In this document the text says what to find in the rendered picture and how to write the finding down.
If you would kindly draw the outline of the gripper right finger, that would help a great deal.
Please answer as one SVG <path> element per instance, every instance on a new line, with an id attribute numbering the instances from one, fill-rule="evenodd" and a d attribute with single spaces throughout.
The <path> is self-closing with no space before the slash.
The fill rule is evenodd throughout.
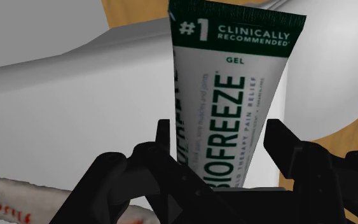
<path id="1" fill-rule="evenodd" d="M 358 217 L 358 150 L 344 157 L 300 140 L 279 119 L 266 122 L 263 146 L 286 179 L 294 181 L 299 224 L 353 224 Z"/>

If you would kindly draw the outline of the white tube with red lettering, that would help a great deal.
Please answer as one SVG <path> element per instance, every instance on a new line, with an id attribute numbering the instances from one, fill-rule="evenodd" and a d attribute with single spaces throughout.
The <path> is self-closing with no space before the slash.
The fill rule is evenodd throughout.
<path id="1" fill-rule="evenodd" d="M 49 224 L 70 194 L 69 190 L 0 178 L 0 220 Z"/>

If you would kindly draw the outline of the white and green gel tube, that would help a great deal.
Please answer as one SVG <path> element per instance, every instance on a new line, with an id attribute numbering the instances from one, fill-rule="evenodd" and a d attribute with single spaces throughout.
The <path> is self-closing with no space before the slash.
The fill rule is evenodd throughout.
<path id="1" fill-rule="evenodd" d="M 241 188 L 304 15 L 169 0 L 177 161 Z"/>

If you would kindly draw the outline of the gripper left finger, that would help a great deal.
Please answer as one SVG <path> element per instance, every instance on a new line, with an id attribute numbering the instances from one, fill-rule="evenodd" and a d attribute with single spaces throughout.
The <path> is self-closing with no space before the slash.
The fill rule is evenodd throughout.
<path id="1" fill-rule="evenodd" d="M 129 158 L 99 155 L 50 224 L 118 224 L 129 202 L 145 197 L 161 224 L 225 224 L 225 206 L 189 168 L 169 154 L 170 121 L 158 121 L 156 139 Z"/>

